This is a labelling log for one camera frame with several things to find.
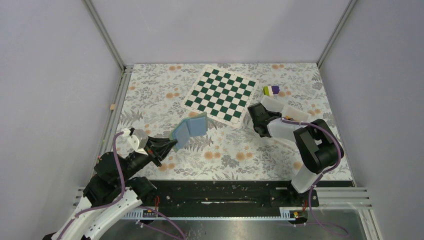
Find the green leather card holder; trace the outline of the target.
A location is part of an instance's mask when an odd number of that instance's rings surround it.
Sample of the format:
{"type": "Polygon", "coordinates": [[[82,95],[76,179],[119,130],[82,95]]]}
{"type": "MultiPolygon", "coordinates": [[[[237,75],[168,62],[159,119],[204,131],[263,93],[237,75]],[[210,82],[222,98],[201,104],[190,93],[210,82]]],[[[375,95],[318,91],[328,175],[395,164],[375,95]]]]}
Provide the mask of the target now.
{"type": "Polygon", "coordinates": [[[183,149],[191,138],[206,135],[209,123],[214,125],[206,112],[181,120],[169,134],[169,139],[176,141],[174,152],[183,149]]]}

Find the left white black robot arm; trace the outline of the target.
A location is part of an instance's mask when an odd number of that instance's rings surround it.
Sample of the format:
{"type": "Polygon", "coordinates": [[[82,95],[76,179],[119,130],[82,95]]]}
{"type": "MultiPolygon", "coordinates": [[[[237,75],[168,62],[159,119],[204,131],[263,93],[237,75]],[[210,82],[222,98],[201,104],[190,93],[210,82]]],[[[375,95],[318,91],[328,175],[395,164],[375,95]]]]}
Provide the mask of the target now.
{"type": "Polygon", "coordinates": [[[74,212],[60,230],[43,239],[98,240],[135,208],[150,205],[158,209],[161,199],[157,187],[145,176],[136,177],[135,174],[149,163],[160,167],[177,141],[147,136],[146,144],[142,144],[135,135],[128,139],[134,151],[127,157],[115,150],[104,153],[74,212]]]}

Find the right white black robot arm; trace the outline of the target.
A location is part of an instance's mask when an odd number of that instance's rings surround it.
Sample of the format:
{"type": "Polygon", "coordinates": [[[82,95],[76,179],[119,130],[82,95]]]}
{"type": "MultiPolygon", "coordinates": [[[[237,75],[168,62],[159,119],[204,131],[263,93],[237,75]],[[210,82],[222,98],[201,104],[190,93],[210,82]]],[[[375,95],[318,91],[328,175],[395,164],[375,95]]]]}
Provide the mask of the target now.
{"type": "Polygon", "coordinates": [[[324,174],[335,169],[344,157],[344,150],[323,119],[302,122],[269,111],[261,103],[247,108],[253,129],[262,138],[280,138],[294,142],[303,166],[287,187],[287,201],[301,205],[306,192],[315,186],[324,174]]]}

